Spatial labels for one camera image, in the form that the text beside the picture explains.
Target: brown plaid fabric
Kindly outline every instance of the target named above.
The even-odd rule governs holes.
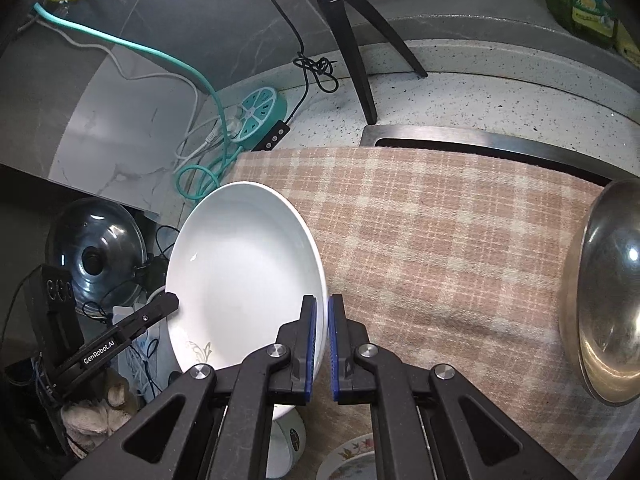
[[[638,402],[602,405],[562,351],[566,250],[600,188],[479,155],[389,148],[249,153],[231,181],[261,182],[300,212],[329,293],[404,362],[458,368],[580,479],[604,479],[638,431]],[[368,406],[331,400],[324,359],[300,409],[306,451],[291,479],[370,431]]]

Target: teal cable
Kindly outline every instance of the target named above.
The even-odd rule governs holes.
[[[111,34],[105,34],[104,32],[101,32],[99,30],[95,30],[95,29],[87,27],[85,25],[80,25],[79,23],[74,23],[74,22],[69,22],[67,20],[63,20],[62,18],[54,16],[50,12],[47,12],[46,10],[44,10],[40,4],[35,4],[33,6],[33,9],[41,17],[43,17],[45,20],[47,20],[50,23],[53,23],[55,25],[59,25],[60,27],[66,27],[66,28],[71,28],[73,30],[78,30],[80,32],[84,32],[85,34],[89,34],[91,36],[95,36],[96,38],[101,38],[102,40],[110,41],[111,43],[116,43],[116,44],[119,44],[119,45],[122,45],[122,46],[126,46],[127,48],[130,48],[132,50],[137,50],[139,52],[144,52],[146,54],[151,54],[152,56],[156,56],[156,57],[159,57],[159,58],[164,59],[166,61],[169,61],[170,63],[173,63],[174,65],[177,65],[177,66],[183,68],[184,70],[186,70],[187,72],[190,72],[194,76],[196,76],[196,78],[202,83],[204,88],[207,89],[207,91],[209,92],[209,94],[211,95],[213,100],[215,101],[216,107],[218,108],[218,113],[220,115],[220,125],[222,127],[221,128],[221,130],[222,130],[222,139],[223,139],[222,156],[217,158],[212,164],[209,164],[207,167],[200,166],[198,164],[192,164],[190,166],[185,166],[184,168],[182,168],[178,172],[178,174],[176,176],[176,179],[175,179],[175,185],[176,185],[176,188],[177,188],[178,192],[183,197],[187,198],[188,200],[196,200],[196,201],[199,201],[199,200],[203,199],[208,193],[210,193],[211,191],[213,191],[214,189],[216,189],[217,187],[220,186],[220,180],[222,179],[222,176],[223,176],[226,168],[228,168],[236,160],[236,158],[238,157],[238,155],[242,151],[242,149],[238,148],[236,150],[236,152],[231,156],[231,158],[228,158],[227,154],[228,154],[228,143],[229,143],[229,140],[228,140],[228,131],[226,129],[226,119],[225,119],[225,113],[224,113],[224,108],[222,106],[222,102],[220,102],[220,98],[218,97],[218,94],[214,90],[214,88],[211,85],[211,83],[209,83],[209,81],[198,70],[196,70],[194,67],[192,67],[190,65],[187,65],[185,62],[180,61],[179,59],[177,59],[177,58],[175,58],[173,56],[169,56],[168,54],[165,54],[164,52],[161,52],[160,50],[156,50],[156,49],[150,48],[148,46],[144,46],[144,45],[140,45],[140,44],[137,44],[137,43],[133,43],[132,41],[123,40],[122,38],[118,38],[116,36],[112,36]],[[214,173],[212,171],[212,167],[215,164],[220,164],[220,168]],[[187,170],[187,169],[202,171],[203,177],[206,175],[209,178],[211,178],[211,182],[209,182],[206,186],[204,186],[204,189],[208,189],[206,194],[203,194],[203,187],[199,186],[200,189],[198,190],[196,195],[193,195],[193,196],[197,196],[198,198],[192,198],[192,195],[188,195],[188,193],[186,193],[180,187],[180,176],[182,174],[184,174],[184,171]]]

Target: tripod leg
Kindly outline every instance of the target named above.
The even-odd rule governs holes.
[[[427,77],[427,72],[418,61],[414,53],[409,50],[406,43],[398,35],[395,29],[389,25],[382,15],[367,0],[345,0],[351,7],[356,9],[367,21],[373,25],[380,34],[400,53],[406,62],[422,77]]]
[[[340,48],[344,62],[351,75],[353,86],[358,94],[358,99],[360,99],[360,105],[364,111],[367,124],[376,124],[378,113],[376,112],[376,104],[371,94],[369,77],[364,68],[364,62],[358,49],[356,37],[353,35],[353,29],[347,17],[347,12],[344,9],[344,1],[318,0],[318,5],[326,18],[331,32],[334,34],[338,48]]]

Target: white cup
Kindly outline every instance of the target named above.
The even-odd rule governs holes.
[[[300,459],[306,444],[306,430],[295,408],[271,423],[267,478],[281,478]]]

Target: silver pivot bolt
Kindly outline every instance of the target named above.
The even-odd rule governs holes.
[[[436,377],[446,381],[456,374],[456,369],[451,365],[441,364],[435,367]]]
[[[373,357],[378,354],[378,347],[372,343],[364,343],[364,345],[358,346],[358,354],[362,357]]]
[[[269,354],[271,357],[282,357],[286,353],[287,347],[281,345],[280,343],[274,343],[267,346],[267,354]]]
[[[211,367],[204,364],[194,365],[189,373],[194,379],[204,379],[211,373]]]

